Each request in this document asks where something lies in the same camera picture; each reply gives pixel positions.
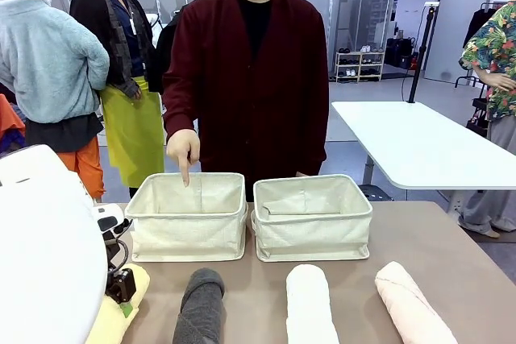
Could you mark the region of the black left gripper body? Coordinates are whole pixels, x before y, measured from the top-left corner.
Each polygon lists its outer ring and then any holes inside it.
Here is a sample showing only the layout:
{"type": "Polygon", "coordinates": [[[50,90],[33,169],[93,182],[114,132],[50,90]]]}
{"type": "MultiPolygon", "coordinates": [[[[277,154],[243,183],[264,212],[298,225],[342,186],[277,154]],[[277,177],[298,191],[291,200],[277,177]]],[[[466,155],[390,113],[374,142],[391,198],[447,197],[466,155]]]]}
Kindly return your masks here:
{"type": "Polygon", "coordinates": [[[127,303],[136,293],[135,276],[130,268],[109,272],[105,295],[117,304],[127,303]]]}

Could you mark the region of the person's right hand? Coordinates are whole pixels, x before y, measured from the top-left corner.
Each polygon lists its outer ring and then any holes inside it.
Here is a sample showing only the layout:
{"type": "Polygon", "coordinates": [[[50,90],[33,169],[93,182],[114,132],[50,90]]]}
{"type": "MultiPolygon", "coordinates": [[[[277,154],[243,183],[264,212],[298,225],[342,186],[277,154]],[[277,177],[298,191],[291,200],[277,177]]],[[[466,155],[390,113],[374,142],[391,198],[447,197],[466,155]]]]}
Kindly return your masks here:
{"type": "Polygon", "coordinates": [[[178,166],[185,187],[189,186],[189,169],[200,159],[200,139],[194,130],[182,129],[170,136],[166,154],[178,166]]]}

